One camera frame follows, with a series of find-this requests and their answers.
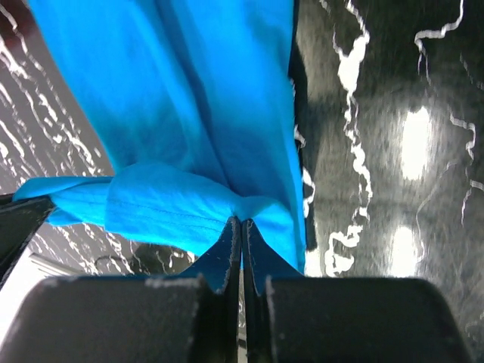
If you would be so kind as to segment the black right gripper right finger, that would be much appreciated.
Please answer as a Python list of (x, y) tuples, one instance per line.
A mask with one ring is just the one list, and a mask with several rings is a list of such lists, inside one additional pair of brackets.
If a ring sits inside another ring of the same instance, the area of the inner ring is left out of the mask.
[(445, 299), (416, 278), (309, 278), (242, 224), (250, 362), (469, 362)]

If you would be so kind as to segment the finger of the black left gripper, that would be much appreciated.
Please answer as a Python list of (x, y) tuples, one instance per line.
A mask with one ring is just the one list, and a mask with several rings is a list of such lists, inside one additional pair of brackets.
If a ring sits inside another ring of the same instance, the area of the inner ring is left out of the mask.
[(6, 282), (29, 242), (54, 210), (48, 197), (13, 201), (1, 196), (1, 282)]

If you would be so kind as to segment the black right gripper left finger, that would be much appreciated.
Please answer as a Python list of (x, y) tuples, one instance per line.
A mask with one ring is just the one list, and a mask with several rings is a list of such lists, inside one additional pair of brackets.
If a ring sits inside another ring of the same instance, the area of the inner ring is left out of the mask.
[(26, 296), (3, 362), (237, 361), (240, 221), (177, 275), (48, 278)]

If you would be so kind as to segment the blue t shirt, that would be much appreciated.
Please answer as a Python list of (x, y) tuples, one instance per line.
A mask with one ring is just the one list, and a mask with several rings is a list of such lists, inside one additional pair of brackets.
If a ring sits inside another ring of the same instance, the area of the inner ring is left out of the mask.
[(26, 181), (52, 225), (205, 253), (252, 219), (305, 265), (303, 184), (289, 77), (292, 1), (31, 1), (112, 176)]

